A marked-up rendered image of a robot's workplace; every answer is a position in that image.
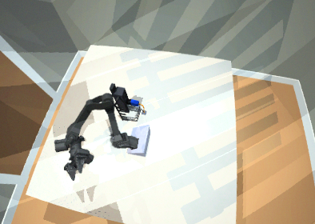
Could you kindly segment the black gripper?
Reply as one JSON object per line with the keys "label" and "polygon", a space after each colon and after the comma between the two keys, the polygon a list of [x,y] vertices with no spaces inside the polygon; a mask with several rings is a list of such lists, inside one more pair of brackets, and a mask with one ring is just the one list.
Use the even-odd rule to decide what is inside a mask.
{"label": "black gripper", "polygon": [[69,154],[69,161],[71,162],[65,164],[64,170],[66,170],[72,181],[74,181],[76,176],[75,171],[78,170],[79,173],[82,173],[84,162],[89,157],[90,152],[76,145],[70,147]]}

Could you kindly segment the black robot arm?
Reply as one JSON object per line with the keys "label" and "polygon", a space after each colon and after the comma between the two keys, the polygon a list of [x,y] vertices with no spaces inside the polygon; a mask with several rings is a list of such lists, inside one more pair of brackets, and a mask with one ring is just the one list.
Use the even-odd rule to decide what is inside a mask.
{"label": "black robot arm", "polygon": [[72,123],[67,128],[66,137],[64,139],[54,140],[56,152],[67,151],[68,148],[76,145],[82,147],[82,142],[84,142],[85,139],[83,136],[79,136],[79,134],[87,117],[90,116],[93,110],[104,110],[107,113],[110,126],[113,131],[113,133],[110,134],[111,142],[115,148],[126,149],[128,147],[131,150],[138,148],[139,138],[127,136],[126,132],[122,133],[119,131],[117,119],[115,116],[114,97],[111,93],[104,93],[102,95],[98,95],[95,98],[87,100],[85,106],[74,123]]}

